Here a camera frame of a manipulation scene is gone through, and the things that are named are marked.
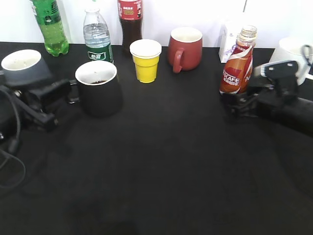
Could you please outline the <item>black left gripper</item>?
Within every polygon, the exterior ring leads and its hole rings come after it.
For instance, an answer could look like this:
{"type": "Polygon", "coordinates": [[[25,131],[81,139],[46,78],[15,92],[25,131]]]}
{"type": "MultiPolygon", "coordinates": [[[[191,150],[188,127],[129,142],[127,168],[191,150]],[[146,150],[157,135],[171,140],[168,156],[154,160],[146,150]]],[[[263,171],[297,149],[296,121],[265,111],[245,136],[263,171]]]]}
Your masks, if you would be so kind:
{"type": "Polygon", "coordinates": [[[71,84],[67,79],[24,93],[4,86],[4,94],[12,104],[14,112],[22,116],[28,125],[47,132],[54,130],[59,122],[54,114],[46,112],[56,102],[68,97],[70,92],[71,84]]]}

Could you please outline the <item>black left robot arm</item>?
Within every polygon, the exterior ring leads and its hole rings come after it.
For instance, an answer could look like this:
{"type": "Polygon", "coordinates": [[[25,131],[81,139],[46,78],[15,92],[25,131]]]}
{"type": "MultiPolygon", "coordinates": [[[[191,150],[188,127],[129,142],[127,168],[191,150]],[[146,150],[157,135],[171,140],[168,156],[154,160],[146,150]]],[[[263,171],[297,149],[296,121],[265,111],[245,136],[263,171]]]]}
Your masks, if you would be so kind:
{"type": "Polygon", "coordinates": [[[57,102],[68,98],[70,82],[66,79],[43,85],[35,84],[10,88],[0,87],[0,142],[17,135],[16,114],[20,118],[20,128],[32,127],[51,131],[56,128],[57,102]]]}

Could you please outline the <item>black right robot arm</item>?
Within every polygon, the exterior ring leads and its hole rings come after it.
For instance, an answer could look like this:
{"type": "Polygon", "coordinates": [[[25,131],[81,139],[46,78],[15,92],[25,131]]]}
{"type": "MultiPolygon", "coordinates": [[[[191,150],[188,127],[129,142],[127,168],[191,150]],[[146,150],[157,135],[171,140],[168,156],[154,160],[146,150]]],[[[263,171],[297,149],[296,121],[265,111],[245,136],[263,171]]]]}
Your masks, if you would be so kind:
{"type": "Polygon", "coordinates": [[[313,135],[313,102],[289,92],[279,95],[273,85],[252,86],[242,94],[222,94],[221,102],[234,118],[259,117],[313,135]]]}

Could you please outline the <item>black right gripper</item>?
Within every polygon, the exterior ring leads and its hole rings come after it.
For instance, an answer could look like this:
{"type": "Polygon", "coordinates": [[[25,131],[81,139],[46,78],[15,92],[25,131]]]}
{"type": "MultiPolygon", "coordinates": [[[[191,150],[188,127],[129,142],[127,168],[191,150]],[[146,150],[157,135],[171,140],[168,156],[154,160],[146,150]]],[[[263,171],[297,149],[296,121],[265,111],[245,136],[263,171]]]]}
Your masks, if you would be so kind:
{"type": "Polygon", "coordinates": [[[277,97],[267,85],[248,86],[248,94],[222,93],[221,101],[233,118],[297,121],[297,98],[277,97]]]}

